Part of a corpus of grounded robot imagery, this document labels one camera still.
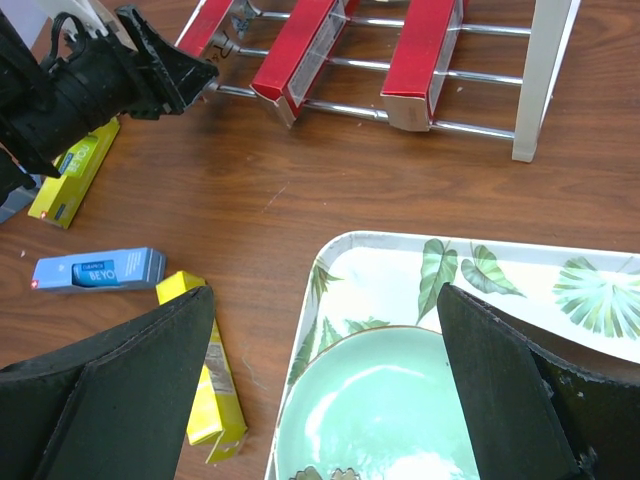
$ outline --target brown wood surface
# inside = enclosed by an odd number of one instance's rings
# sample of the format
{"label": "brown wood surface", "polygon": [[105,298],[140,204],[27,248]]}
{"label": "brown wood surface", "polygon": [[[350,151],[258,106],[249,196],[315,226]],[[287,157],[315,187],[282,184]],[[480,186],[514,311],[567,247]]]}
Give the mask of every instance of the brown wood surface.
{"label": "brown wood surface", "polygon": [[[197,1],[137,3],[175,40]],[[287,10],[292,2],[271,3]],[[532,11],[532,0],[474,0],[467,21],[524,26]],[[278,27],[255,22],[248,43],[267,47]],[[386,60],[396,35],[350,28],[338,53]],[[453,66],[519,75],[525,51],[523,40],[465,34]],[[156,305],[152,291],[32,292],[37,259],[155,247],[168,255],[169,273],[184,269],[214,287],[250,426],[242,454],[215,467],[204,465],[206,451],[185,447],[177,478],[260,479],[309,269],[336,235],[371,229],[640,250],[639,57],[640,4],[584,0],[530,165],[512,162],[507,142],[407,134],[317,112],[287,131],[249,99],[221,97],[158,122],[124,118],[68,231],[24,213],[0,226],[0,364]],[[258,64],[240,59],[235,83],[246,86]],[[379,73],[329,68],[314,96],[381,106],[382,81]],[[512,128],[516,104],[515,90],[450,82],[439,116]]]}

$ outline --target yellow box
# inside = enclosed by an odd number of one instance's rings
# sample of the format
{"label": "yellow box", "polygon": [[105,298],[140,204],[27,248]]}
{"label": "yellow box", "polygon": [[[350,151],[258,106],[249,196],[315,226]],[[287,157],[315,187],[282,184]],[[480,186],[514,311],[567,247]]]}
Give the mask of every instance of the yellow box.
{"label": "yellow box", "polygon": [[29,216],[69,228],[118,130],[120,123],[114,117],[60,155],[55,166],[62,177],[44,181]]}
{"label": "yellow box", "polygon": [[[180,271],[156,286],[158,302],[162,305],[203,285],[206,285],[204,279]],[[213,445],[207,463],[217,463],[238,453],[246,433],[247,424],[242,415],[218,325],[214,321],[205,364],[189,416],[187,437],[191,445]]]}

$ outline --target mint green bowl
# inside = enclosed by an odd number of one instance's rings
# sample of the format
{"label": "mint green bowl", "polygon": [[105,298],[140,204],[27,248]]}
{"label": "mint green bowl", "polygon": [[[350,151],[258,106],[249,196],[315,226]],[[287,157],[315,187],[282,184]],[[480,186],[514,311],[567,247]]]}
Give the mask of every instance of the mint green bowl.
{"label": "mint green bowl", "polygon": [[367,330],[318,356],[285,402],[278,480],[478,479],[442,336]]}

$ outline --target scratch on table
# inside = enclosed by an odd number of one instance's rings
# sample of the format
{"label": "scratch on table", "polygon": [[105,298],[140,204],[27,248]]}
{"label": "scratch on table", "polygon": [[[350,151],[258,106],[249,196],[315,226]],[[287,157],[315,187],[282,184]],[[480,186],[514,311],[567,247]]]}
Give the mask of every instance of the scratch on table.
{"label": "scratch on table", "polygon": [[251,368],[251,365],[249,365],[249,362],[247,361],[246,357],[247,357],[247,353],[245,352],[245,354],[242,356],[242,363],[244,363],[244,366],[247,367],[247,370],[249,370],[249,373],[251,374],[251,381],[254,383],[254,385],[268,392],[269,389],[264,385],[262,385],[258,380],[256,380],[255,372],[253,371],[253,368]]}
{"label": "scratch on table", "polygon": [[280,191],[278,193],[276,193],[271,200],[269,200],[269,203],[267,203],[264,206],[264,208],[262,209],[262,212],[260,212],[260,213],[264,213],[267,210],[267,208],[269,208],[269,206],[276,200],[276,198],[278,198],[280,195],[282,195],[282,192],[284,192],[286,190],[286,188],[289,186],[289,183],[290,182],[287,182],[287,184],[284,187],[282,187],[280,189]]}

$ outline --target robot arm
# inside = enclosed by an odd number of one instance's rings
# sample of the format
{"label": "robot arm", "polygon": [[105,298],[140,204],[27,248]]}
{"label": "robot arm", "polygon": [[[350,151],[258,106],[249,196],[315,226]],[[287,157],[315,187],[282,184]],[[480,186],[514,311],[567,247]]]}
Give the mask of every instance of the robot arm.
{"label": "robot arm", "polygon": [[[33,186],[28,174],[59,177],[51,162],[113,116],[181,115],[218,76],[134,6],[113,16],[96,0],[37,1],[54,19],[40,64],[0,10],[0,205],[15,188]],[[62,30],[66,58],[58,56]]]}

